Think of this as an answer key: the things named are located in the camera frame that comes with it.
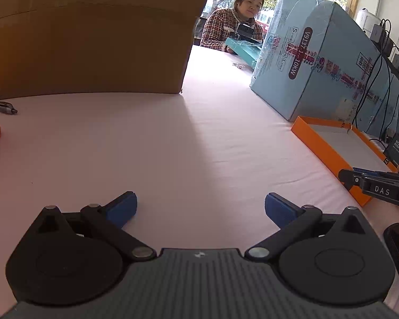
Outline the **woman in plaid jacket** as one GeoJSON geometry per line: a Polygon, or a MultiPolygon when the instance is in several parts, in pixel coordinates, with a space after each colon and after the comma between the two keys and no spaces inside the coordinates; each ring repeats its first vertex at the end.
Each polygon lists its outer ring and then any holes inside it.
{"type": "Polygon", "coordinates": [[[245,24],[253,29],[254,40],[263,41],[263,29],[256,22],[264,0],[235,0],[229,9],[216,9],[207,19],[202,31],[200,45],[204,48],[235,54],[226,45],[226,39],[238,26],[245,24]]]}

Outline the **light blue cardboard box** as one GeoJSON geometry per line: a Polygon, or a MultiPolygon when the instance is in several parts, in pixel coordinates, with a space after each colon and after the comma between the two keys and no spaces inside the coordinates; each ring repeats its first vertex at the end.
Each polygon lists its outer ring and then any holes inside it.
{"type": "Polygon", "coordinates": [[[277,0],[251,90],[289,122],[316,117],[374,137],[399,132],[399,77],[335,2],[277,0]]]}

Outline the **large brown cardboard box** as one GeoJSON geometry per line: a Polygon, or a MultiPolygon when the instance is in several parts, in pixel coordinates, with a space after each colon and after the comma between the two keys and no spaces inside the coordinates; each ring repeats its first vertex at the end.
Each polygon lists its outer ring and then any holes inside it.
{"type": "Polygon", "coordinates": [[[181,91],[207,0],[0,0],[0,100],[181,91]]]}

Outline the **black power adapters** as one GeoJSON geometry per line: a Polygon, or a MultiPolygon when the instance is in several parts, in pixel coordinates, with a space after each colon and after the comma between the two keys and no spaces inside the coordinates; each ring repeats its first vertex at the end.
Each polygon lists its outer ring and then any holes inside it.
{"type": "Polygon", "coordinates": [[[386,60],[391,72],[399,77],[399,46],[391,39],[391,21],[382,19],[379,24],[374,24],[370,39],[386,60]]]}

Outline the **teal flat box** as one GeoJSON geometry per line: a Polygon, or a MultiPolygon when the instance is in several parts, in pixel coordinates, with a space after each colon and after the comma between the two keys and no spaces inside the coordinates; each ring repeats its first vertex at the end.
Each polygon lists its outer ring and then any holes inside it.
{"type": "Polygon", "coordinates": [[[261,45],[250,43],[247,40],[227,38],[225,44],[234,51],[247,65],[255,68],[261,53],[261,45]]]}

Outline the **orange shoebox lid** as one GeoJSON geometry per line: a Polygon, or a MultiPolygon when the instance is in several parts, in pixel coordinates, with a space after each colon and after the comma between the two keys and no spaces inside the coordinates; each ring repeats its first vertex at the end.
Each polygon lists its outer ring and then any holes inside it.
{"type": "Polygon", "coordinates": [[[354,168],[396,171],[381,149],[350,123],[297,117],[291,131],[335,176],[354,168]]]}

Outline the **black pen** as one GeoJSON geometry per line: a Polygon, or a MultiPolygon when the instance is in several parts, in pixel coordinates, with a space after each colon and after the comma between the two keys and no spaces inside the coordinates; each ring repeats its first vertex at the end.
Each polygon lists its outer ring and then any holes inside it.
{"type": "Polygon", "coordinates": [[[18,110],[9,102],[0,102],[0,113],[6,115],[17,115],[18,110]]]}

